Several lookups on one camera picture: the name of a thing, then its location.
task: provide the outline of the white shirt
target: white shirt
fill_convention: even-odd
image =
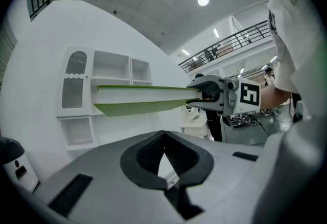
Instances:
[[[277,31],[270,27],[279,62],[275,87],[298,93],[291,76],[322,44],[324,26],[310,0],[268,0],[267,6]]]
[[[268,86],[275,85],[275,78],[273,76],[266,75],[265,80],[266,80]]]

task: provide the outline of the curved white wall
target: curved white wall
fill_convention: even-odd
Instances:
[[[185,87],[190,82],[162,50],[109,13],[81,1],[52,2],[19,39],[0,95],[2,134],[21,142],[41,181],[69,161],[55,113],[59,69],[69,46],[147,61],[153,85]],[[133,116],[121,120],[126,127],[134,121]],[[165,111],[147,116],[143,122],[151,130],[180,131],[182,117],[179,110]],[[142,130],[136,127],[123,138],[139,133]]]

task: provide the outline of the ceiling light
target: ceiling light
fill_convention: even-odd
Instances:
[[[199,2],[200,6],[206,6],[206,5],[208,5],[209,0],[199,0],[198,2]]]
[[[190,55],[186,50],[182,50],[183,53],[185,53],[186,55]]]
[[[277,56],[275,56],[272,60],[270,60],[269,63],[273,62],[276,58]]]
[[[219,38],[219,34],[218,34],[217,29],[214,29],[214,33],[215,33],[216,37]]]

